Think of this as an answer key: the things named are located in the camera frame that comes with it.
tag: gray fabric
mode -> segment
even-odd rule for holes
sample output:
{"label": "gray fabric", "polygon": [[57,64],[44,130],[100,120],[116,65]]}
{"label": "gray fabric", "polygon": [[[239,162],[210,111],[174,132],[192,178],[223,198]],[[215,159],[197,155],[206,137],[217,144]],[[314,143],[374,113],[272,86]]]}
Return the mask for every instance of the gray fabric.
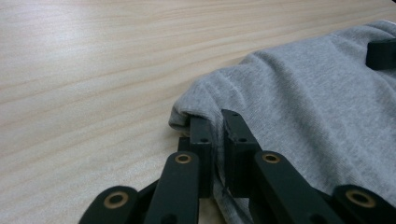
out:
{"label": "gray fabric", "polygon": [[396,70],[365,66],[367,43],[395,36],[396,25],[376,21],[259,50],[176,101],[173,128],[186,132],[189,115],[213,125],[215,199],[227,222],[251,217],[248,200],[223,193],[222,108],[240,113],[262,149],[282,153],[314,188],[355,184],[396,205]]}

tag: light wooden surface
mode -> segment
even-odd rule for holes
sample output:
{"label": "light wooden surface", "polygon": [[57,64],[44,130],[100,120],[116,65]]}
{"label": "light wooden surface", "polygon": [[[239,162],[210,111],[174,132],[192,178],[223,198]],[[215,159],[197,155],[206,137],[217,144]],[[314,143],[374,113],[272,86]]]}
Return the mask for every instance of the light wooden surface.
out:
{"label": "light wooden surface", "polygon": [[[0,223],[77,223],[177,150],[171,107],[247,53],[375,20],[388,1],[3,1]],[[221,223],[202,201],[201,223]]]}

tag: wooden table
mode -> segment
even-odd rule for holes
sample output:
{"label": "wooden table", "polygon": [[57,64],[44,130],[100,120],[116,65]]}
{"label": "wooden table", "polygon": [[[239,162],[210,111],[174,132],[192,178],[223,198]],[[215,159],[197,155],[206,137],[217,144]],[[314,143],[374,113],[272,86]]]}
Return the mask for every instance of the wooden table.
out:
{"label": "wooden table", "polygon": [[[31,2],[0,6],[0,223],[77,223],[102,190],[157,179],[177,150],[172,104],[200,76],[396,21],[390,0]],[[201,204],[200,223],[224,222]]]}

